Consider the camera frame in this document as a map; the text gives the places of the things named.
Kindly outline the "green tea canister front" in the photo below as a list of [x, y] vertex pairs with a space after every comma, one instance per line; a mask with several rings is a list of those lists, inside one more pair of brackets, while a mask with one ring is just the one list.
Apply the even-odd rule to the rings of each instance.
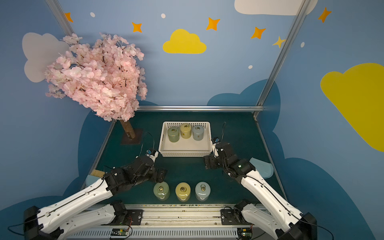
[[166, 182], [156, 183], [153, 192], [160, 201], [166, 201], [170, 196], [170, 188]]

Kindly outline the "green tea canister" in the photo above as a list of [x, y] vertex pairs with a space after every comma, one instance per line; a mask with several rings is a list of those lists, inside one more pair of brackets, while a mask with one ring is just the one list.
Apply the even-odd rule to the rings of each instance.
[[170, 188], [166, 182], [156, 183], [153, 192], [160, 201], [166, 201], [170, 196]]
[[180, 139], [180, 129], [176, 127], [169, 128], [168, 131], [168, 138], [171, 143], [176, 143]]

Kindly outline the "yellow tea canister front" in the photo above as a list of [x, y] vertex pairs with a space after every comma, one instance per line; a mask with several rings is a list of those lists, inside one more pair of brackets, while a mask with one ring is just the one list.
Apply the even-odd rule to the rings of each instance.
[[176, 186], [175, 192], [179, 201], [186, 202], [190, 199], [191, 187], [188, 183], [182, 182]]

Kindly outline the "yellow tea canister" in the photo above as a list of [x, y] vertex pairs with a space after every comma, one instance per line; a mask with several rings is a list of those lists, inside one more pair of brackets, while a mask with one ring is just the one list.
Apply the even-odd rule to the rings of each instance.
[[192, 135], [192, 127], [190, 124], [184, 123], [180, 126], [180, 135], [183, 139], [189, 139]]
[[175, 192], [179, 201], [186, 202], [190, 199], [191, 187], [188, 183], [182, 182], [176, 186]]

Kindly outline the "blue tea canister front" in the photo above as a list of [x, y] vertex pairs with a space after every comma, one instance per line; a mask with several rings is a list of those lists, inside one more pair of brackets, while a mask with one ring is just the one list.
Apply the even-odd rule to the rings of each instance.
[[195, 194], [197, 200], [204, 202], [206, 201], [211, 194], [211, 187], [206, 182], [199, 182], [195, 187]]

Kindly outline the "blue tea canister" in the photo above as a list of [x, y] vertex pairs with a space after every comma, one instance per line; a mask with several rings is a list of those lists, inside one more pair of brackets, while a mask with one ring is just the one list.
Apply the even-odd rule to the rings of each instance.
[[201, 125], [196, 125], [192, 128], [192, 135], [195, 141], [201, 141], [204, 138], [205, 129]]
[[206, 182], [199, 182], [195, 187], [195, 194], [197, 200], [204, 202], [206, 201], [211, 194], [211, 187]]

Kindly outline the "blue tea canister back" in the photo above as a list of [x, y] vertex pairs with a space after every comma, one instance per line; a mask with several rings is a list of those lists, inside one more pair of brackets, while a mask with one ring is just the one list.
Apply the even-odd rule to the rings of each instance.
[[205, 129], [201, 125], [196, 125], [192, 128], [192, 135], [195, 141], [201, 141], [204, 138]]

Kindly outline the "green tea canister back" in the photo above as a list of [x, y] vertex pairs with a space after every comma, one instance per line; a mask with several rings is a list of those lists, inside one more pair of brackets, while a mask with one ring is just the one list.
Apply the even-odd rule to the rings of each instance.
[[180, 139], [180, 129], [176, 127], [169, 128], [168, 131], [168, 138], [171, 143], [176, 143]]

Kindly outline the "yellow tea canister back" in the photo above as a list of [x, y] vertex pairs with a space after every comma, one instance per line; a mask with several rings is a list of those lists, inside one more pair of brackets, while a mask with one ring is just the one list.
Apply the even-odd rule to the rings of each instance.
[[183, 139], [189, 139], [192, 135], [192, 127], [190, 124], [184, 123], [180, 126], [180, 135]]

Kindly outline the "dark square tree base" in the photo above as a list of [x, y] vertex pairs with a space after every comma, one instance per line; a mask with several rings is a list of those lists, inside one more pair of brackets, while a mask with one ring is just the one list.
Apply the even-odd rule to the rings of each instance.
[[131, 138], [130, 135], [124, 133], [121, 140], [121, 145], [139, 145], [142, 142], [143, 129], [134, 129], [135, 137]]

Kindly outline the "right green circuit board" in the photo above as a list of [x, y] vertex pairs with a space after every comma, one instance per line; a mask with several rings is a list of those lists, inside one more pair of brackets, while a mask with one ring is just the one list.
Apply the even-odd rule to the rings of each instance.
[[251, 228], [237, 228], [237, 240], [251, 240], [253, 230]]

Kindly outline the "pink cherry blossom tree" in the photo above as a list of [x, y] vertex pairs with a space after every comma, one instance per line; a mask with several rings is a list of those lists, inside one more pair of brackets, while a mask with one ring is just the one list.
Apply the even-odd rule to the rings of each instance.
[[81, 44], [76, 34], [65, 36], [68, 51], [45, 71], [47, 97], [69, 97], [105, 121], [127, 122], [145, 100], [144, 53], [118, 35], [101, 34], [93, 46]]

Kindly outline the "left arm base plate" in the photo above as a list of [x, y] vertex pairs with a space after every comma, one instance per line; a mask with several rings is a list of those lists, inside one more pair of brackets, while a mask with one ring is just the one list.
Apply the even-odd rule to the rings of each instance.
[[123, 226], [140, 226], [143, 218], [143, 210], [131, 209], [124, 211], [120, 224]]

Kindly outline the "aluminium base rail track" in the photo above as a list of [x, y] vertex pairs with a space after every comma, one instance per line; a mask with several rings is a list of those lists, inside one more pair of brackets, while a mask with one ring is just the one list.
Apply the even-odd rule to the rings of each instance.
[[[267, 209], [261, 205], [255, 205], [261, 211]], [[220, 210], [230, 208], [239, 210], [239, 207], [223, 206], [130, 206], [127, 210], [143, 210], [142, 228], [212, 228], [224, 227], [221, 222]]]

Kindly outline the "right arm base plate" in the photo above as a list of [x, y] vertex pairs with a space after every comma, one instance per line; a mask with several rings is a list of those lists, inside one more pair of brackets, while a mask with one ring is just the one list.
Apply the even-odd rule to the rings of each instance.
[[221, 222], [224, 226], [251, 226], [251, 223], [248, 223], [242, 216], [239, 210], [234, 210], [230, 208], [224, 208], [220, 210]]

